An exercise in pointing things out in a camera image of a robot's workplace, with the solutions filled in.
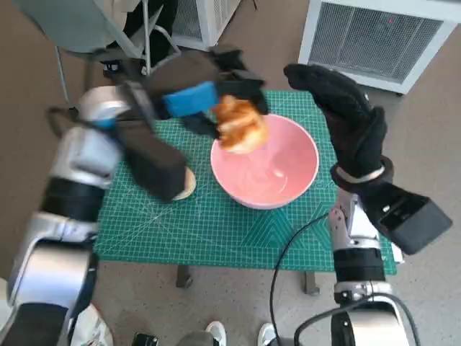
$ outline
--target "white sneaker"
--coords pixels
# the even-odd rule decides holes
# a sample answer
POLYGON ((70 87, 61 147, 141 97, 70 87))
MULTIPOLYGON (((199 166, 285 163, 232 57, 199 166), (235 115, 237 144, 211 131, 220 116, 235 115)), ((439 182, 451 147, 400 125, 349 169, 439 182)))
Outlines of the white sneaker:
POLYGON ((275 339, 275 329, 272 323, 262 325, 258 334, 258 346, 267 346, 275 339))
POLYGON ((219 321, 213 321, 208 324, 206 332, 209 332, 218 342, 219 346, 226 346, 228 341, 225 337, 224 325, 219 321))

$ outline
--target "person's foot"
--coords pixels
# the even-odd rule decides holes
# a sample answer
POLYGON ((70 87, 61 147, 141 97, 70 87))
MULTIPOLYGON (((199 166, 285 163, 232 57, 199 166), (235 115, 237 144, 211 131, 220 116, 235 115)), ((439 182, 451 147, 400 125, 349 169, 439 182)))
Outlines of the person's foot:
POLYGON ((219 342, 219 346, 226 346, 227 345, 227 338, 225 337, 225 329, 221 322, 213 321, 208 324, 206 332, 209 332, 216 341, 219 342))
POLYGON ((262 325, 258 334, 258 346, 267 346, 275 339, 275 330, 272 323, 265 323, 262 325))
POLYGON ((119 63, 105 63, 102 67, 102 75, 107 79, 114 79, 123 72, 119 63))

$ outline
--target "cutting mat grid lines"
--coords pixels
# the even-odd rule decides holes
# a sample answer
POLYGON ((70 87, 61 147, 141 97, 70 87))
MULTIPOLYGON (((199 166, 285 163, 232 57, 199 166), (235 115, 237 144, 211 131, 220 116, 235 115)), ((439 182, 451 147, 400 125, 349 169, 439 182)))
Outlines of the cutting mat grid lines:
MULTIPOLYGON (((210 166, 212 139, 187 132, 175 120, 156 123, 158 135, 188 158, 197 189, 186 200, 162 204, 136 187, 124 164, 99 214, 96 249, 102 259, 272 269, 296 229, 326 213, 336 199, 330 167, 336 162, 321 111, 307 92, 266 93, 273 113, 301 124, 320 153, 317 178, 294 202, 276 210, 252 210, 232 200, 210 166)), ((392 250, 382 242, 386 271, 396 272, 392 250)), ((333 271, 328 223, 311 226, 293 244, 282 267, 333 271)))

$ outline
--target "black glove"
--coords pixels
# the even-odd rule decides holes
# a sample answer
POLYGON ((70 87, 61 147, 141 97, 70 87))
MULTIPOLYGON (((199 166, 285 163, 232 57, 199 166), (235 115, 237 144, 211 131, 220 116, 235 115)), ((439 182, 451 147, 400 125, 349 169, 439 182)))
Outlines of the black glove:
POLYGON ((358 178, 382 166, 387 131, 384 109, 372 108, 355 81, 315 65, 290 64, 284 73, 293 89, 309 91, 322 110, 344 171, 358 178))

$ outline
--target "gray carpet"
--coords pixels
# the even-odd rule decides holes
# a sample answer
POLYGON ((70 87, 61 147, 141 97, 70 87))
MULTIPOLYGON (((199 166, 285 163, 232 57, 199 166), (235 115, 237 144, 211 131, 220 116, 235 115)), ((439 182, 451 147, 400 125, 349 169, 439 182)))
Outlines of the gray carpet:
MULTIPOLYGON (((285 64, 297 60, 308 2, 243 0, 222 41, 242 47, 250 68, 273 89, 287 89, 285 64)), ((40 201, 57 141, 42 113, 63 101, 53 46, 8 1, 0 3, 0 276, 6 277, 31 212, 40 201)), ((461 340, 461 30, 453 32, 411 92, 398 98, 370 89, 385 106, 390 123, 385 153, 396 165, 399 185, 432 196, 453 218, 452 230, 424 253, 407 259, 391 278, 408 302, 425 345, 458 345, 461 340)), ((74 99, 81 93, 82 63, 66 58, 74 99)), ((153 333, 162 345, 213 319, 224 322, 229 345, 255 345, 269 320, 271 273, 262 270, 197 268, 189 290, 174 288, 175 267, 102 264, 94 302, 111 326, 117 345, 136 332, 153 333)), ((283 335, 309 316, 334 305, 333 275, 321 275, 321 296, 300 291, 300 277, 284 272, 276 292, 283 335)), ((305 333, 306 345, 328 345, 329 322, 305 333)))

